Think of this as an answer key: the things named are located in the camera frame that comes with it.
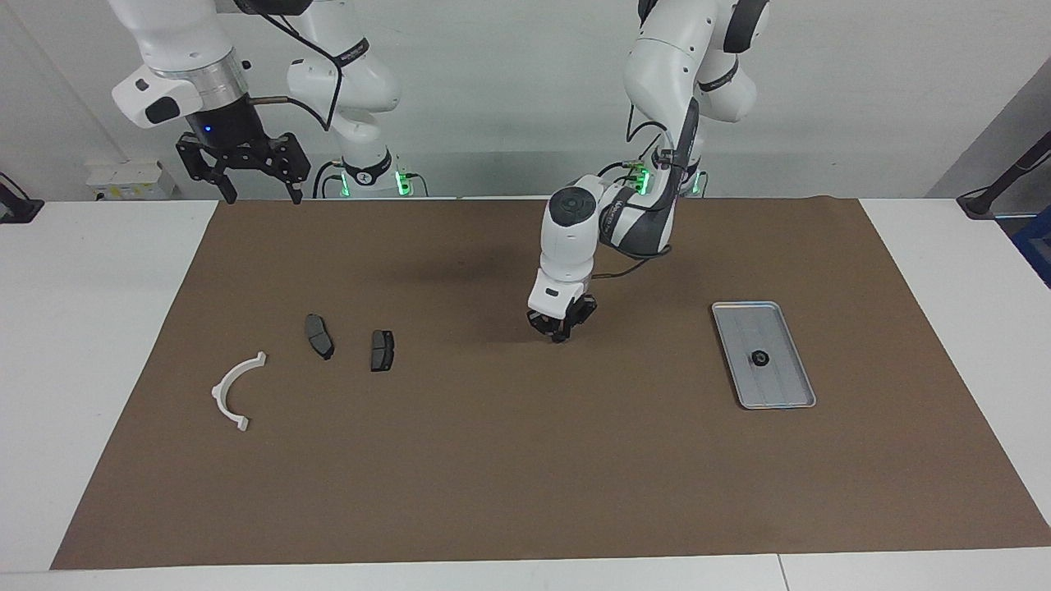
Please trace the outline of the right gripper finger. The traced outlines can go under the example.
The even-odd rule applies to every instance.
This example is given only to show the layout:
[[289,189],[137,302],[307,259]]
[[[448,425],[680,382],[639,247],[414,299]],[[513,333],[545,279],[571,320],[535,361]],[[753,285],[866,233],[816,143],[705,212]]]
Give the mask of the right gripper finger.
[[295,205],[304,199],[303,184],[311,172],[310,160],[305,156],[296,135],[286,133],[274,139],[274,167],[277,179]]
[[226,150],[207,146],[195,135],[181,135],[176,150],[192,180],[215,186],[227,204],[236,202],[236,187],[227,176]]

